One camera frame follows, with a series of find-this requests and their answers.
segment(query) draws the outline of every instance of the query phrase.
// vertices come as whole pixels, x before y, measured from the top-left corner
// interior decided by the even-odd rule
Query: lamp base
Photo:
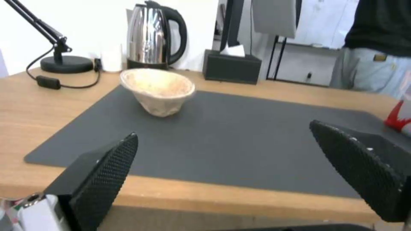
[[[93,62],[79,56],[62,56],[62,62],[56,63],[54,57],[46,57],[40,61],[43,71],[62,74],[82,73],[93,70]]]

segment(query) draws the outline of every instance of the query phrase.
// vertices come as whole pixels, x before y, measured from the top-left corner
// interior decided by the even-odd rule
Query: black cable
[[[253,0],[251,0],[250,4],[251,4],[250,5],[250,55],[253,55],[252,54],[252,49],[253,49],[253,35],[252,35],[252,32],[253,32],[253,19],[252,19]]]
[[[50,53],[52,50],[54,49],[54,47],[52,47],[50,50],[48,50],[46,53],[42,54],[41,56],[39,56],[38,58],[36,58],[35,60],[33,60],[27,67],[26,67],[26,73],[29,75],[30,78],[32,78],[34,81],[38,82],[37,77],[34,77],[30,72],[29,72],[29,68],[31,66],[33,66],[33,64],[35,64],[37,61],[39,61],[41,58],[43,58],[44,56],[46,56],[48,53]],[[71,89],[84,89],[84,88],[90,88],[94,85],[96,85],[99,81],[100,81],[100,77],[101,77],[101,69],[102,69],[102,65],[101,65],[101,60],[100,59],[95,59],[95,64],[94,64],[94,71],[97,72],[97,78],[96,81],[94,81],[92,84],[89,85],[84,85],[84,86],[69,86],[69,85],[64,85],[64,84],[59,84],[60,87],[62,88],[71,88]]]
[[[60,86],[61,86],[62,88],[71,88],[71,89],[90,88],[90,87],[96,85],[96,84],[100,81],[100,75],[101,75],[101,69],[98,69],[96,81],[94,81],[94,83],[89,84],[89,85],[85,85],[85,86],[68,86],[68,85],[60,84]]]
[[[44,56],[46,56],[48,53],[50,53],[52,50],[54,49],[54,47],[51,47],[50,50],[48,50],[46,53],[40,55],[38,58],[36,58],[35,60],[33,60],[31,63],[29,63],[29,65],[27,65],[26,67],[26,73],[30,76],[30,78],[32,78],[34,81],[37,81],[36,77],[34,77],[33,75],[30,74],[30,72],[28,71],[28,69],[33,66],[33,64],[35,64],[37,61],[39,61],[41,58],[43,58]]]

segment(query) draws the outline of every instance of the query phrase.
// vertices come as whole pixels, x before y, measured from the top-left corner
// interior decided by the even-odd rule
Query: black tissue box
[[[206,80],[257,84],[261,60],[222,55],[219,51],[206,50],[204,53],[203,75]]]

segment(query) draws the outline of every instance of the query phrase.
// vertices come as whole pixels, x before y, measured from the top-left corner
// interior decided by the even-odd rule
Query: tissue box
[[[386,125],[411,136],[411,99],[401,100],[392,110]]]
[[[261,60],[222,55],[218,51],[206,50],[204,53],[203,75],[206,80],[257,84]]]

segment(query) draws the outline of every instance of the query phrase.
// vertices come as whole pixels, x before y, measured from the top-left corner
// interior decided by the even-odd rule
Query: wooden table
[[[384,119],[396,101],[382,95],[332,90],[282,82],[258,85],[205,81],[201,73],[179,71],[199,90],[287,102],[368,111]],[[62,83],[83,85],[94,72],[55,76]],[[63,168],[26,164],[23,157],[114,89],[118,74],[102,74],[85,90],[40,88],[26,73],[0,79],[0,196],[23,197],[42,191]],[[128,176],[116,205],[283,218],[374,222],[379,217],[359,199],[276,192],[178,180]]]

